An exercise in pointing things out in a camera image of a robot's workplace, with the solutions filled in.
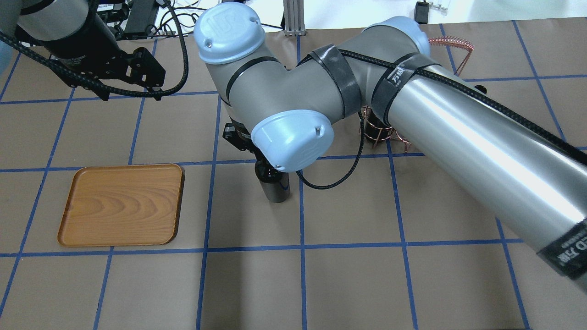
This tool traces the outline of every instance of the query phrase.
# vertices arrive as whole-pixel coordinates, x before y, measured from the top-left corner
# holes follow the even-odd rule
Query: black label
[[[587,272],[587,218],[538,252],[559,274],[576,280]]]

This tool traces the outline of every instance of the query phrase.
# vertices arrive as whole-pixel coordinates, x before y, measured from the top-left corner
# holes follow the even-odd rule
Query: blue tape line
[[[45,181],[47,179],[47,175],[49,174],[48,168],[51,166],[51,161],[53,160],[53,155],[55,154],[55,149],[57,149],[57,144],[59,143],[59,138],[61,136],[61,131],[63,130],[63,125],[65,124],[65,118],[68,115],[69,106],[71,105],[71,100],[73,97],[75,89],[72,88],[72,91],[69,94],[69,100],[67,105],[65,106],[65,110],[63,111],[63,116],[61,117],[61,122],[59,123],[59,128],[57,129],[57,134],[55,136],[55,140],[53,141],[53,147],[51,148],[51,153],[49,154],[49,159],[47,160],[47,165],[45,167],[45,171],[43,172],[43,179],[41,180],[41,184],[39,185],[39,190],[37,191],[37,195],[35,196],[35,202],[33,203],[33,207],[31,209],[31,213],[29,215],[28,222],[26,223],[25,233],[22,236],[21,244],[18,250],[18,253],[15,258],[14,266],[12,267],[12,272],[10,273],[10,277],[8,279],[8,283],[6,285],[6,289],[4,290],[4,295],[2,297],[2,303],[0,304],[0,316],[4,312],[4,306],[6,305],[6,300],[8,299],[8,294],[10,293],[10,289],[12,287],[12,282],[14,281],[14,276],[16,274],[16,269],[18,268],[19,261],[22,256],[22,251],[25,248],[26,239],[28,238],[29,232],[31,230],[31,225],[33,223],[33,219],[35,218],[36,208],[39,205],[39,199],[41,197],[41,193],[43,192],[43,187],[45,186]]]
[[[461,241],[422,241],[406,242],[409,247],[432,247],[442,245],[479,245],[479,244],[501,244],[504,240],[461,240]],[[508,243],[523,243],[519,238],[507,239]]]
[[[112,251],[114,247],[110,247],[108,259],[106,260],[106,269],[104,270],[104,278],[102,279],[102,288],[100,289],[100,298],[98,299],[98,307],[96,308],[96,316],[94,317],[93,330],[98,329],[100,322],[100,314],[102,313],[102,303],[104,303],[104,294],[106,293],[106,284],[108,283],[108,275],[110,273],[110,265],[112,264]]]
[[[137,123],[134,126],[133,141],[130,144],[129,162],[128,165],[133,164],[134,148],[137,144],[137,136],[139,136],[139,127],[141,126],[141,117],[143,116],[143,108],[145,105],[145,98],[141,98],[141,105],[139,107],[139,114],[137,115]]]
[[[108,97],[109,100],[132,99],[132,98],[134,98],[134,96],[113,95],[113,96]],[[97,101],[97,100],[102,100],[102,99],[97,96],[94,96],[94,97],[74,97],[72,101],[77,102],[77,101]]]
[[[329,244],[304,244],[306,250],[339,249],[339,248],[380,248],[380,247],[427,247],[439,245],[478,245],[478,244],[507,244],[523,243],[520,238],[506,238],[504,240],[461,240],[461,241],[420,241],[420,242],[372,242],[372,243],[329,243]],[[208,248],[208,253],[222,252],[246,252],[246,251],[283,251],[300,250],[301,245],[260,245],[246,247],[218,247]],[[54,251],[54,252],[23,252],[21,257],[77,257],[81,255],[142,255],[142,254],[184,254],[202,253],[203,248],[170,248],[149,250],[114,250],[110,251]],[[0,253],[0,258],[16,257],[17,252]]]
[[[538,76],[539,79],[587,78],[587,75]]]
[[[75,167],[50,167],[47,169],[49,172],[59,172],[59,171],[77,171],[82,169],[83,166],[75,166]]]
[[[426,156],[424,153],[394,153],[392,157],[420,157]]]
[[[392,175],[392,185],[393,185],[393,197],[395,198],[396,203],[396,213],[397,213],[397,225],[400,231],[400,240],[402,242],[402,254],[404,259],[404,268],[406,270],[406,284],[407,284],[407,293],[410,298],[410,310],[411,310],[411,321],[414,326],[415,330],[418,330],[418,317],[416,314],[416,303],[414,301],[414,290],[411,284],[411,273],[410,273],[410,261],[407,255],[407,245],[406,245],[406,235],[404,233],[403,228],[403,220],[402,220],[402,210],[400,207],[400,197],[397,191],[397,180],[396,180],[396,170],[393,164],[393,154],[392,154],[392,145],[389,143],[389,140],[386,141],[387,145],[387,153],[389,155],[389,169]]]
[[[20,58],[21,58],[21,53],[18,52],[16,54],[16,59],[14,60],[14,63],[12,64],[12,69],[10,69],[10,73],[8,74],[8,77],[6,78],[6,82],[4,83],[4,87],[2,88],[2,92],[0,93],[0,101],[4,97],[4,93],[6,92],[6,88],[8,88],[8,83],[10,82],[10,79],[12,78],[12,74],[14,73],[14,69],[16,69],[16,65],[18,64],[18,60]]]
[[[442,23],[439,24],[438,27],[440,27],[440,33],[442,33],[442,36],[446,36],[446,33],[444,33],[444,27],[443,27]],[[450,47],[448,47],[448,46],[445,46],[445,47],[446,47],[446,51],[448,53],[448,60],[450,61],[450,66],[453,68],[453,72],[456,72],[457,67],[454,64],[453,53],[450,50]]]
[[[246,252],[246,251],[279,251],[279,250],[299,250],[301,245],[261,245],[258,247],[221,247],[208,248],[208,253],[218,252]]]
[[[302,60],[302,47],[299,40],[299,35],[296,36],[296,55],[298,59],[298,63]]]
[[[522,295],[519,292],[518,281],[515,277],[514,265],[510,256],[510,250],[508,249],[508,244],[505,240],[504,229],[502,228],[501,221],[498,218],[495,218],[495,223],[497,224],[497,230],[500,232],[501,245],[504,248],[505,260],[508,263],[508,269],[512,279],[512,286],[514,287],[515,297],[518,301],[519,313],[522,316],[522,321],[524,322],[524,329],[531,329],[530,323],[528,322],[528,316],[526,315],[526,309],[524,308],[524,302],[522,301]]]
[[[34,169],[4,169],[0,170],[0,173],[16,173],[16,172],[43,172],[45,169],[43,168],[34,168]]]
[[[307,244],[306,250],[318,250],[329,248],[379,248],[379,247],[401,247],[400,242],[377,242],[377,243],[334,243],[334,244]]]
[[[47,161],[46,171],[51,167],[51,162],[53,161],[53,156],[55,155],[55,150],[57,149],[57,144],[59,143],[59,138],[61,137],[61,132],[63,131],[63,125],[65,124],[65,118],[69,112],[69,106],[72,104],[73,93],[75,92],[75,88],[72,88],[71,93],[69,94],[69,100],[67,105],[65,106],[65,111],[63,112],[63,116],[61,118],[61,122],[59,123],[59,128],[57,129],[57,136],[55,137],[55,141],[53,142],[53,147],[51,148],[51,154],[49,155],[49,160]]]
[[[52,102],[67,102],[67,99],[43,99],[43,100],[24,100],[24,101],[2,101],[0,105],[20,105],[30,103],[52,103]]]
[[[385,158],[387,157],[386,153],[381,153],[381,154],[362,154],[361,155],[361,159],[363,158]],[[355,159],[357,158],[357,155],[355,154],[348,154],[348,155],[343,155],[343,156],[324,156],[324,157],[318,157],[318,160],[330,160],[330,159]]]
[[[206,278],[206,265],[208,261],[208,241],[210,240],[210,218],[212,216],[212,198],[214,196],[214,179],[216,175],[216,155],[218,154],[218,131],[220,130],[220,108],[222,100],[218,97],[216,108],[216,130],[214,133],[214,152],[212,153],[212,169],[210,170],[210,188],[208,190],[208,210],[206,213],[206,229],[204,232],[204,249],[202,253],[202,267],[200,272],[200,291],[198,293],[198,309],[196,313],[195,328],[200,330],[202,322],[202,306],[204,304],[204,283]]]
[[[208,94],[218,94],[216,90],[209,90],[205,92],[177,92],[169,96],[184,96],[184,95],[208,95]]]
[[[466,82],[506,82],[512,80],[535,80],[536,77],[513,77],[513,78],[479,78],[479,79],[463,79]]]
[[[6,305],[6,300],[8,299],[8,293],[10,292],[10,288],[12,287],[12,281],[14,281],[14,276],[16,275],[16,269],[18,268],[18,263],[20,262],[21,257],[20,254],[17,254],[14,266],[12,266],[12,271],[10,272],[10,277],[8,278],[8,283],[6,284],[6,289],[4,289],[4,296],[2,297],[2,303],[0,304],[0,318],[2,317],[2,313],[4,312],[4,306]]]
[[[556,129],[557,129],[559,135],[561,136],[561,140],[566,141],[565,135],[563,134],[562,129],[561,129],[561,125],[559,125],[558,120],[556,119],[556,115],[555,115],[554,111],[552,110],[552,106],[550,104],[550,101],[548,100],[548,96],[546,95],[546,92],[544,91],[544,87],[542,87],[542,83],[540,82],[540,79],[538,78],[538,73],[536,72],[536,68],[534,67],[534,63],[532,62],[532,59],[530,58],[530,53],[528,52],[528,49],[526,48],[526,44],[524,43],[524,39],[522,39],[522,35],[519,32],[518,24],[515,21],[512,21],[512,24],[514,25],[515,33],[516,33],[516,35],[518,35],[518,39],[519,39],[520,44],[522,45],[522,49],[524,50],[524,54],[526,55],[526,59],[528,60],[528,63],[530,64],[530,69],[532,69],[532,74],[534,74],[534,78],[536,79],[536,83],[538,84],[538,88],[540,89],[540,93],[542,93],[542,97],[544,98],[544,102],[546,103],[546,107],[548,108],[548,111],[551,114],[552,121],[554,121]]]
[[[308,330],[308,309],[306,300],[306,235],[303,209],[303,182],[299,181],[299,243],[300,243],[300,280],[302,286],[302,329]]]

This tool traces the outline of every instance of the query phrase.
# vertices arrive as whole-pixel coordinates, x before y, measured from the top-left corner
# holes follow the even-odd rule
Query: wooden tray
[[[176,164],[83,168],[57,240],[66,247],[165,244],[177,233],[182,190]]]

